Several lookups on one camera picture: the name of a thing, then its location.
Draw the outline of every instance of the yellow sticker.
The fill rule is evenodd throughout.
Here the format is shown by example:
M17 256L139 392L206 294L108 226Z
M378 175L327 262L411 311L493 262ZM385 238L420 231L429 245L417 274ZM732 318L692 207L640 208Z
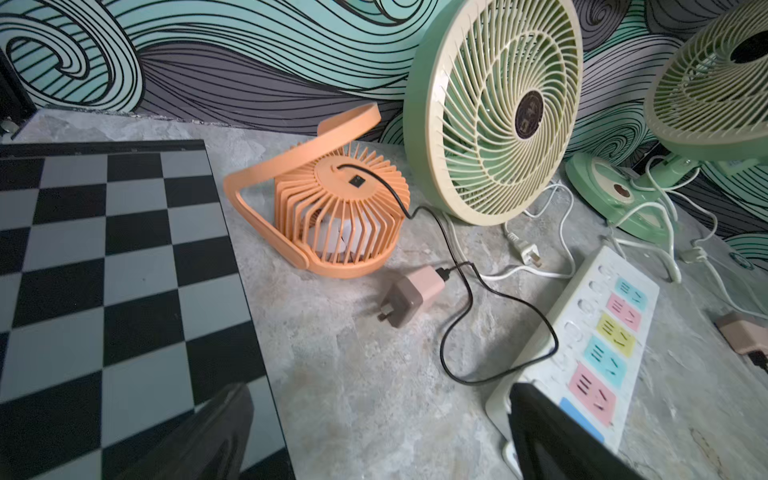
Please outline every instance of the yellow sticker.
M598 322L598 332L624 356L629 358L632 355L635 342L634 336L605 312L603 312L600 322Z

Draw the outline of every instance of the power cord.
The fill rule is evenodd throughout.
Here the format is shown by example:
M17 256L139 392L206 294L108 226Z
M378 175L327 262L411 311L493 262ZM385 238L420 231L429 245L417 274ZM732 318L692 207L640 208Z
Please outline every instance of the power cord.
M496 282L496 281L508 278L516 274L517 272L528 272L528 273L533 273L534 275L543 276L546 278L557 278L557 279L563 279L563 280L570 279L573 277L573 275L576 274L576 261L574 260L574 256L571 253L571 250L568 249L568 245L565 243L565 237L563 235L563 226L565 225L565 221L567 220L568 215L571 213L571 210L573 210L573 207L574 207L573 192L571 192L571 189L569 189L568 187L566 187L560 182L548 185L547 187L544 188L542 193L546 190L552 190L552 193L547 199L547 203L544 205L544 207L537 214L531 214L527 210L523 210L523 213L529 218L539 218L547 209L547 207L549 207L550 202L552 202L552 197L557 192L557 190L563 190L565 193L568 194L571 201L568 204L568 208L566 209L565 213L563 214L562 220L560 220L560 227L558 228L558 234L560 237L560 244L563 246L563 250L565 250L566 258L568 259L568 265L570 266L569 272L568 273L548 272L546 270L540 270L538 268L529 266L526 262L526 254L530 256L531 253L535 251L535 254L538 257L538 249L533 250L535 248L534 244L525 242L524 240L521 240L517 235L512 233L509 230L508 222L507 222L507 223L504 223L502 227L504 230L504 235L507 237L507 239L512 243L512 246L520 254L521 260L523 261L523 265L516 265L516 266L509 265L500 273L493 273L493 274L481 273L480 277L482 277L483 280L485 280L486 282ZM458 251L459 259L462 261L467 260L464 254L464 250L462 250L461 243L458 241L458 235L456 235L456 228L454 227L451 217L449 217L448 214L445 214L445 213L443 214L443 217L445 218L445 222L448 224L448 230L451 234L453 244L456 247L456 250Z
M717 272L717 269L710 262L710 260L713 260L714 262L719 263L721 266L725 267L726 269L728 269L731 272L733 272L733 271L730 268L728 268L725 264L723 264L720 261L718 261L717 259L715 259L714 257L709 257L709 255L707 254L706 250L704 250L704 248L700 245L700 243L702 243L702 242L704 242L706 240L709 240L710 238L714 237L715 233L717 232L717 215L713 214L712 212L710 212L709 210L707 210L705 208L702 208L701 206L696 204L693 200L691 200L689 197L681 194L680 192L677 192L676 190L678 188L685 187L690 182L694 181L694 179L701 172L701 169L697 168L694 171L693 175L691 175L687 180L685 180L685 181L683 181L683 182L681 182L681 183L679 183L677 185L673 185L672 187L661 187L658 184L658 182L656 182L656 180L654 179L653 174L650 172L651 164L655 160L658 160L659 158L664 158L664 157L661 156L661 155L654 156L645 165L645 173L648 175L648 180L650 181L650 184L653 185L652 188L651 187L640 187L640 186L635 184L634 180L631 180L630 184L632 185L633 188L637 188L638 190L642 190L642 191L654 191L655 190L655 191L659 192L661 197L664 199L664 203L666 204L666 206L662 205L662 204L659 204L658 202L646 202L645 204L638 205L637 207L635 207L635 208L631 209L630 211L628 211L615 224L609 224L609 227L611 228L611 235L610 235L609 238L610 238L611 242L613 242L613 244L616 247L616 249L619 252L619 254L621 256L623 256L624 258L626 258L626 255L624 255L624 251L621 249L620 245L628 245L628 246L631 246L631 247L640 247L640 248L644 248L644 249L647 249L647 250L653 250L656 253L659 253L661 255L662 260L667 264L667 269L669 270L670 275L672 276L672 280L675 283L680 283L682 281L682 273L680 273L680 268L677 266L677 262L675 262L675 259L674 259L674 230L672 228L672 224L671 224L671 221L670 221L670 216L672 216L672 218L677 220L677 209L675 208L675 206L672 203L672 200L669 198L668 194L673 194L673 195L675 195L677 197L680 197L683 200L685 200L686 202L688 202L693 208L695 208L696 210L700 211L702 214L705 214L709 218L712 219L712 230L707 235L705 235L704 237L701 237L701 238L698 238L698 239L695 239L695 240L691 241L691 249L690 250L685 250L684 252L681 252L680 253L680 258L685 263L703 263L704 266L710 271L710 273L714 277L715 283L717 284L717 287L720 289L720 292L723 294L723 297L724 297L724 300L726 301L726 303L728 303L728 305L733 307L735 310L738 310L738 311L740 311L742 313L746 313L747 315L756 316L756 317L759 317L759 318L762 318L762 319L768 319L768 310L763 306L763 304L760 302L760 300L758 300L757 296L755 295L755 293L752 290L752 287L750 287L750 285L744 279L742 279L741 276L739 276L738 274L737 274L737 277L739 278L739 280L741 280L741 282L744 284L744 286L746 286L746 289L749 292L750 297L752 298L752 301L758 306L758 308L760 309L761 313L745 310L745 309L741 308L740 306L736 305L736 302L734 302L733 299L728 294L728 290L725 287L725 283L723 282L723 278ZM667 231L669 232L668 243L667 243L667 250L666 251L661 249L661 248L659 248L659 247L657 247L656 245L651 244L651 243L640 243L640 242L634 242L634 241L630 241L630 240L620 240L620 239L617 239L614 236L614 230L613 230L614 227L618 227L627 218L629 218L632 214L636 213L640 209L647 208L647 207L657 208L662 213L662 217L664 218L664 225L667 228Z
M413 213L409 213L408 209L406 209L405 204L403 204L402 200L400 200L400 196L395 192L395 190L390 186L386 180L381 178L376 173L368 170L367 168L360 167L359 165L355 164L341 164L338 166L339 169L342 168L353 168L355 170L359 170L362 172L365 172L366 174L370 175L371 177L375 178L378 182L381 183L389 192L392 194L392 196L395 198L395 201L400 207L400 210L402 211L402 214L406 216L407 219L412 220L413 217L416 216L420 211L424 210L429 215L432 216L432 218L435 219L435 222L437 223L438 227L440 227L440 232L442 233L442 237L445 240L445 245L448 247L448 252L451 254L451 259L453 260L453 266L444 269L444 268L438 268L436 271L437 273L444 279L447 280L450 277L450 273L453 270L457 270L459 276L462 278L462 281L464 282L464 286L467 289L467 306L464 308L464 310L456 317L456 319L451 322L451 324L448 326L448 328L445 330L445 333L443 333L442 339L440 340L440 363L442 364L442 369L445 370L445 374L448 375L452 380L461 383L462 385L468 385L468 386L476 386L476 385L484 385L486 383L494 382L495 380L498 380L500 378L503 378L507 375L511 375L512 373L518 372L519 370L524 369L527 366L533 365L534 363L541 362L542 360L546 360L550 357L552 357L560 348L560 341L558 340L558 335L555 333L554 328L552 328L552 324L549 323L549 320L547 317L532 303L529 303L522 298L518 298L516 296L508 295L507 293L499 292L497 290L492 289L483 279L480 275L480 272L478 272L477 267L473 262L470 262L466 259L464 259L461 263L459 263L456 259L456 255L453 252L453 248L451 247L451 242L448 239L448 234L445 232L445 228L442 226L442 223L440 223L440 220L435 213L435 211L426 206L426 205L419 205L416 209L414 209ZM490 376L486 379L480 379L480 380L465 380L457 375L455 375L453 372L451 372L451 369L448 367L448 364L445 362L445 344L448 341L448 335L451 333L451 331L458 325L459 322L461 322L464 317L469 314L469 311L472 310L472 307L475 304L475 298L472 295L472 288L469 286L469 280L467 280L466 275L462 271L463 266L469 266L472 268L472 271L475 273L475 275L478 278L478 281L480 282L480 285L482 285L483 288L485 288L487 291L493 293L494 295L501 296L506 299L514 300L515 302L522 303L523 305L527 306L534 312L536 312L537 315L541 317L541 320L544 322L544 324L547 326L547 329L549 330L549 333L552 335L552 339L554 340L554 346L552 347L552 350L549 351L549 353L545 353L542 356L539 356L535 359L528 360L527 362L523 362L520 365L516 365L511 367L510 369L506 369L503 372L497 373L493 376Z

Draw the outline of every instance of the orange fan grille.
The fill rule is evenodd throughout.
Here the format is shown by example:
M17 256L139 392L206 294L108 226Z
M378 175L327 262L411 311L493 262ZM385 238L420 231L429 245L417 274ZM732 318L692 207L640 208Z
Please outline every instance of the orange fan grille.
M275 177L275 227L313 262L353 266L388 256L405 216L392 194L358 164L383 178L407 207L406 180L367 147L350 143Z

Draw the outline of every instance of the swirl pattern wall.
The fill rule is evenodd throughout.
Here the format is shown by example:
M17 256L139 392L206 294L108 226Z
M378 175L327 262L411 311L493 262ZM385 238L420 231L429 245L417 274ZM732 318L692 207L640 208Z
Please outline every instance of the swirl pattern wall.
M365 139L402 143L408 74L422 67L412 65L413 55L449 1L0 0L0 47L38 106L312 134L321 119L376 100L382 122ZM585 71L567 155L640 160L655 144L642 108L653 76L738 3L574 0ZM768 230L768 172L706 173L688 188L715 189L721 234ZM762 266L766 238L750 238L765 246L748 255Z

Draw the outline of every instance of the gray square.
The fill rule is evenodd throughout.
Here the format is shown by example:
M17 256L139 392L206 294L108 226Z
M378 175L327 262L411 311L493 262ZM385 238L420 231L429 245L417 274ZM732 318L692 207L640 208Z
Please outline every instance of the gray square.
M177 287L171 245L110 255L104 260L104 305L167 292Z
M0 402L100 370L103 352L103 308L15 328L8 336Z
M173 243L194 242L227 235L227 224L224 223L224 215L218 202L169 208L168 222Z
M184 338L187 340L250 319L240 275L237 273L182 286L179 289L179 304Z
M107 184L107 215L136 214L165 207L165 184L162 178Z
M0 230L32 225L37 202L36 188L0 192Z
M23 271L103 257L106 225L105 217L33 225Z
M101 480L101 450L86 453L82 457L38 475L34 480Z
M101 391L102 448L191 410L186 345L177 343L108 366Z
M160 159L165 178L211 175L205 150L164 151Z
M0 333L7 332L13 324L13 312L16 310L18 285L22 281L20 273L0 276Z
M47 157L40 188L107 183L107 155Z
M248 390L253 400L253 421L250 424L248 443L245 445L241 472L285 446L283 430L280 429L275 402L272 400L270 384L266 377L250 382Z

